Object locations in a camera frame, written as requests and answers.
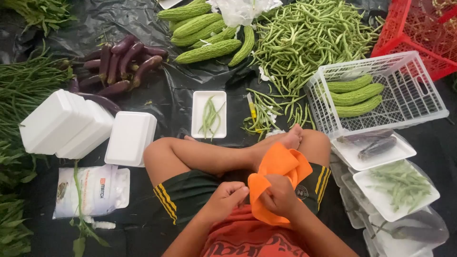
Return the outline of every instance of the white plastic crate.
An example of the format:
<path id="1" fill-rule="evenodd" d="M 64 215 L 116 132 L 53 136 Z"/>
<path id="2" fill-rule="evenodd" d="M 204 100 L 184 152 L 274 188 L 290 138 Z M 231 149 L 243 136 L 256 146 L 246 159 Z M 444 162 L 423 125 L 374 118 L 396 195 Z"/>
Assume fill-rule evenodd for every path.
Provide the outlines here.
<path id="1" fill-rule="evenodd" d="M 372 83 L 385 86 L 383 101 L 371 112 L 339 118 L 327 82 L 365 74 L 373 76 Z M 403 129 L 449 115 L 417 51 L 320 66 L 305 91 L 317 128 L 331 139 L 382 128 Z"/>

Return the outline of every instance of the hand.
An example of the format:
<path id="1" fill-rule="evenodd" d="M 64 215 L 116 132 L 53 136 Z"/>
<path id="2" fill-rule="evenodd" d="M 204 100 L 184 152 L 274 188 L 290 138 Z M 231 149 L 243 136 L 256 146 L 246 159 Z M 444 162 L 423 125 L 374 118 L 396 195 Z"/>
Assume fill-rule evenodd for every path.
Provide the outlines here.
<path id="1" fill-rule="evenodd" d="M 243 205 L 249 188 L 243 182 L 223 182 L 200 210 L 202 219 L 211 223 L 223 221 L 235 208 Z"/>
<path id="2" fill-rule="evenodd" d="M 271 183 L 271 187 L 260 195 L 260 200 L 267 210 L 291 220 L 303 202 L 295 196 L 290 180 L 277 174 L 265 175 L 265 178 Z"/>

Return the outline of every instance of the red plastic basket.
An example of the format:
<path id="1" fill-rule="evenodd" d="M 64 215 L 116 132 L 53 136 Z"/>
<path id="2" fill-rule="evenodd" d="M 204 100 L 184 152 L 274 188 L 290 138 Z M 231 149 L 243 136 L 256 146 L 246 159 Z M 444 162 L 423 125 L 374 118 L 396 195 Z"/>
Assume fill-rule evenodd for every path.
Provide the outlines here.
<path id="1" fill-rule="evenodd" d="M 433 81 L 457 71 L 456 0 L 392 0 L 371 57 L 415 50 Z"/>

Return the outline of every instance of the orange shirt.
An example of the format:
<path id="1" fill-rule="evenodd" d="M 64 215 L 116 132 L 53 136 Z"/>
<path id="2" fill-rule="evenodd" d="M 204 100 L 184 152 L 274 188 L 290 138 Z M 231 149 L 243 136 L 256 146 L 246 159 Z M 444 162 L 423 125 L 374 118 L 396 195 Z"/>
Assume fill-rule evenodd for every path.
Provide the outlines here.
<path id="1" fill-rule="evenodd" d="M 201 257 L 309 257 L 292 230 L 259 221 L 245 205 L 211 229 Z"/>

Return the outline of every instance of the yellow utility knife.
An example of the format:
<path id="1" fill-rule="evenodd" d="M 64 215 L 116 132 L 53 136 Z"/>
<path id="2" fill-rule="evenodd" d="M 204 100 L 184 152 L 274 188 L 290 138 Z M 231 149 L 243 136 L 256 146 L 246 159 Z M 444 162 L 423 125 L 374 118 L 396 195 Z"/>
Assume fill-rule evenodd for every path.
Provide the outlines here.
<path id="1" fill-rule="evenodd" d="M 251 93 L 248 93 L 246 96 L 247 96 L 248 102 L 249 102 L 249 109 L 251 110 L 252 122 L 255 123 L 255 119 L 257 119 L 257 113 L 255 112 L 255 106 L 254 106 L 254 103 L 252 102 Z M 255 126 L 255 130 L 257 131 L 257 133 L 261 133 L 261 131 L 259 131 L 259 125 Z"/>

